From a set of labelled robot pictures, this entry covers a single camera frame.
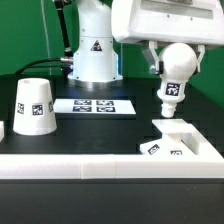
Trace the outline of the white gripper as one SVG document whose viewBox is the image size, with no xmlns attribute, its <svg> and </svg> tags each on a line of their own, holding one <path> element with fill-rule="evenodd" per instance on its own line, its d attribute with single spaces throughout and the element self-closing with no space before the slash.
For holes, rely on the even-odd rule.
<svg viewBox="0 0 224 224">
<path fill-rule="evenodd" d="M 142 54 L 155 75 L 163 73 L 157 42 L 197 45 L 195 74 L 201 71 L 205 46 L 224 45 L 224 11 L 219 0 L 113 0 L 111 25 L 117 42 L 143 41 Z"/>
</svg>

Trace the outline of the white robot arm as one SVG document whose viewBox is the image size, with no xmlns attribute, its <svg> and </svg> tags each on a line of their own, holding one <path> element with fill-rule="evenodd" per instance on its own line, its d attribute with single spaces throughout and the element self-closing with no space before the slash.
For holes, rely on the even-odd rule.
<svg viewBox="0 0 224 224">
<path fill-rule="evenodd" d="M 219 0 L 77 0 L 79 48 L 72 82 L 112 83 L 122 79 L 113 43 L 141 44 L 145 57 L 160 70 L 156 47 L 182 42 L 206 47 L 224 45 L 224 9 Z"/>
</svg>

